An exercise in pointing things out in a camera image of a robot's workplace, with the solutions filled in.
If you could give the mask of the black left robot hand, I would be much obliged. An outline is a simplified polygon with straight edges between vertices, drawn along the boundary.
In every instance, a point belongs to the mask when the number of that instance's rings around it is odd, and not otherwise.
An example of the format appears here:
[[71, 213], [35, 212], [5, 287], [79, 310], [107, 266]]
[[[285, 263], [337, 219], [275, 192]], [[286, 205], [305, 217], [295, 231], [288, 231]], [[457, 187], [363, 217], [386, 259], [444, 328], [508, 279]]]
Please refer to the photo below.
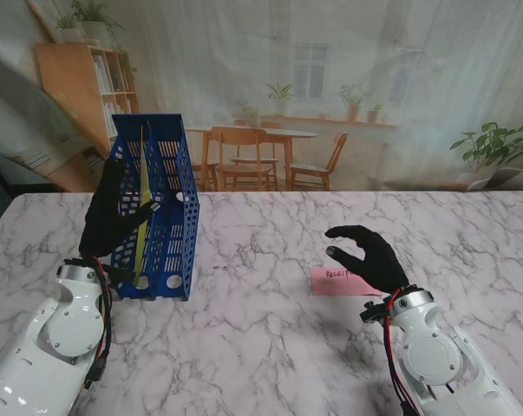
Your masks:
[[85, 216], [85, 227], [79, 244], [83, 259], [111, 254], [160, 208], [158, 203], [147, 202], [135, 213], [122, 216], [118, 212], [125, 167], [123, 159], [113, 157], [109, 157], [104, 164], [100, 183]]

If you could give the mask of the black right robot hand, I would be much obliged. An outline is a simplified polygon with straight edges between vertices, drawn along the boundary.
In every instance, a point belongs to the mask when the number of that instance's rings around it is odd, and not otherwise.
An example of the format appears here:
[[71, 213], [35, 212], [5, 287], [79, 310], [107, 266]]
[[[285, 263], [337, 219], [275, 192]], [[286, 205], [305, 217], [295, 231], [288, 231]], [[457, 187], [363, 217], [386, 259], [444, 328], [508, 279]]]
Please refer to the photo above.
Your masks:
[[351, 239], [363, 249], [363, 260], [332, 245], [326, 249], [326, 254], [351, 273], [360, 276], [372, 288], [394, 294], [409, 286], [409, 280], [394, 250], [380, 234], [362, 225], [341, 225], [328, 229], [324, 235], [328, 238]]

